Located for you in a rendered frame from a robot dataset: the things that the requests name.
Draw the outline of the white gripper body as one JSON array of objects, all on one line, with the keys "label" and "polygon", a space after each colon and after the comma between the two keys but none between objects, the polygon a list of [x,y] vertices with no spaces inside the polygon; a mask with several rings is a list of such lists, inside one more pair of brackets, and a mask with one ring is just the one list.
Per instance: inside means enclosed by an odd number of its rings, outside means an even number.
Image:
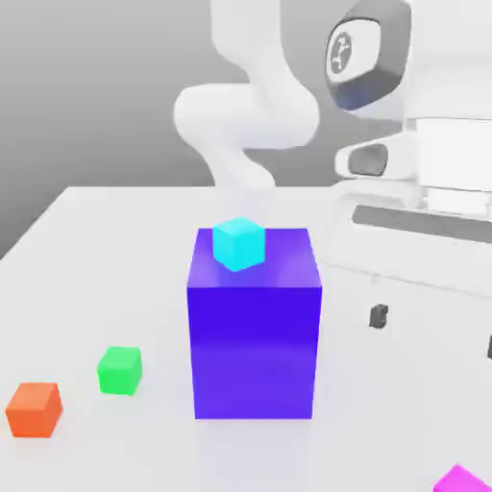
[{"label": "white gripper body", "polygon": [[332,267],[492,299],[492,208],[431,209],[410,182],[342,181],[328,190],[319,258]]}]

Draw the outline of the small magenta cube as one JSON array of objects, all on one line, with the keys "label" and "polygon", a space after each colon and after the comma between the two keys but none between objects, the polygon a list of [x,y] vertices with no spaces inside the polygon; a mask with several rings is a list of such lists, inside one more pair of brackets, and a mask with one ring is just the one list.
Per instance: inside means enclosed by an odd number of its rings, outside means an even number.
[{"label": "small magenta cube", "polygon": [[492,492],[492,486],[456,464],[437,481],[432,492]]}]

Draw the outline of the small cyan cube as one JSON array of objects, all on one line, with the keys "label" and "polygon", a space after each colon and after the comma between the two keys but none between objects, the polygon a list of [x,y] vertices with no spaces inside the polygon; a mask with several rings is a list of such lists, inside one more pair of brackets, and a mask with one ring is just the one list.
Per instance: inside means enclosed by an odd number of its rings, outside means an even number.
[{"label": "small cyan cube", "polygon": [[265,262],[266,230],[245,217],[222,222],[212,228],[213,258],[238,272]]}]

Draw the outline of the small green cube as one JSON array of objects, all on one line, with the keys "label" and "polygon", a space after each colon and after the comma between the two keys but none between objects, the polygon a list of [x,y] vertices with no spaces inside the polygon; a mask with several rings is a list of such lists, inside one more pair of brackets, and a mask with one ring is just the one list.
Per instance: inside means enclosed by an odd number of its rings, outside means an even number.
[{"label": "small green cube", "polygon": [[97,365],[103,394],[133,396],[142,374],[141,351],[137,347],[109,346]]}]

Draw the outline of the small orange cube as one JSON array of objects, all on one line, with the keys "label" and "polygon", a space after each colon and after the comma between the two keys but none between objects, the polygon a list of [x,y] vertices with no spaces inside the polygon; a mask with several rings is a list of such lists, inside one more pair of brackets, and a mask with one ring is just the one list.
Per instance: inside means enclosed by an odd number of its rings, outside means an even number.
[{"label": "small orange cube", "polygon": [[62,398],[54,382],[23,382],[5,410],[13,437],[50,438],[62,415]]}]

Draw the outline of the large blue box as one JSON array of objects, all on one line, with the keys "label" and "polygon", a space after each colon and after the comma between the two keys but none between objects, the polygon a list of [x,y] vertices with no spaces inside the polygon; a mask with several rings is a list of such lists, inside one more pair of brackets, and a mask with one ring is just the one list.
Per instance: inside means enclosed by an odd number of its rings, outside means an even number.
[{"label": "large blue box", "polygon": [[232,272],[199,230],[186,293],[196,418],[310,418],[322,283],[308,231],[267,230],[265,262]]}]

